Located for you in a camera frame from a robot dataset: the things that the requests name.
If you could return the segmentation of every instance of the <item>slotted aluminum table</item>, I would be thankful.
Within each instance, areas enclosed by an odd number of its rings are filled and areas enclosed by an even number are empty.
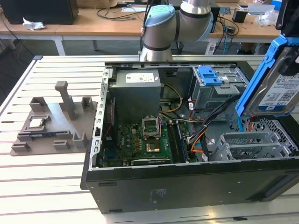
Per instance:
[[[175,60],[248,61],[256,69],[262,56],[176,56]],[[98,100],[105,62],[137,61],[137,56],[44,56],[32,61],[0,107],[0,223],[299,223],[299,185],[272,202],[102,215],[79,187],[84,153],[12,157],[12,143],[28,116],[32,97],[62,102],[54,89],[66,80],[74,101]],[[294,117],[299,120],[299,113]]]

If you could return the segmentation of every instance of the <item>processor chip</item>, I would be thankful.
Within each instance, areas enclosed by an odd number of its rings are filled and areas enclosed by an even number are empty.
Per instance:
[[[32,119],[30,121],[29,128],[41,127],[43,126],[43,121],[44,121],[43,118]]]
[[[147,140],[145,142],[145,149],[147,153],[159,153],[160,141],[159,140]]]

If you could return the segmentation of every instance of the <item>floor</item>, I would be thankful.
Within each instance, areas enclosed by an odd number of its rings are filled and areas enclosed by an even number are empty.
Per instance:
[[[33,56],[22,47],[20,41],[15,42],[16,49],[4,50],[0,54],[0,105],[10,93],[18,79],[25,71]],[[56,56],[58,55],[53,41],[26,40],[26,47],[34,55]],[[204,54],[207,42],[184,43],[182,54]],[[138,41],[98,41],[99,51],[93,50],[92,41],[64,41],[66,55],[136,55],[139,50]],[[233,43],[226,54],[234,55],[239,49],[238,43]],[[217,50],[215,54],[223,54],[223,50]]]

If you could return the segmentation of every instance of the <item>expansion slot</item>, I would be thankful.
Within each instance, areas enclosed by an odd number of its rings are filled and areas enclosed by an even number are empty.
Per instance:
[[[167,124],[169,144],[174,163],[186,162],[188,159],[187,149],[182,137],[179,124]]]

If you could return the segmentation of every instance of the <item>wooden desk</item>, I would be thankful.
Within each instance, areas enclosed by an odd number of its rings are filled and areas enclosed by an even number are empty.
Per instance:
[[[109,13],[109,17],[128,15],[128,12]],[[56,35],[115,35],[115,36],[140,36],[142,21],[136,16],[132,21],[111,21],[99,17],[92,8],[81,8],[73,25],[60,25]]]
[[[221,7],[230,7],[233,14],[237,4],[248,4],[252,0],[246,0],[246,3],[218,3]],[[109,13],[108,16],[117,17],[130,14],[128,12]],[[73,25],[46,25],[42,30],[30,31],[22,25],[10,25],[6,20],[8,27],[16,34],[19,39],[53,40],[56,44],[59,55],[65,55],[62,40],[91,40],[94,49],[97,50],[97,40],[139,40],[142,21],[134,15],[133,21],[110,21],[100,18],[96,15],[94,9],[80,9],[79,14]],[[224,15],[225,18],[232,20],[232,15]],[[255,24],[256,16],[247,15],[244,23],[238,23],[239,33],[233,39],[233,42],[263,42],[269,43],[279,36],[280,31],[274,26],[260,27]],[[222,25],[216,24],[214,33],[211,33],[206,40],[208,46],[206,55],[211,55],[217,42],[223,35]],[[15,39],[6,27],[0,22],[0,38]]]

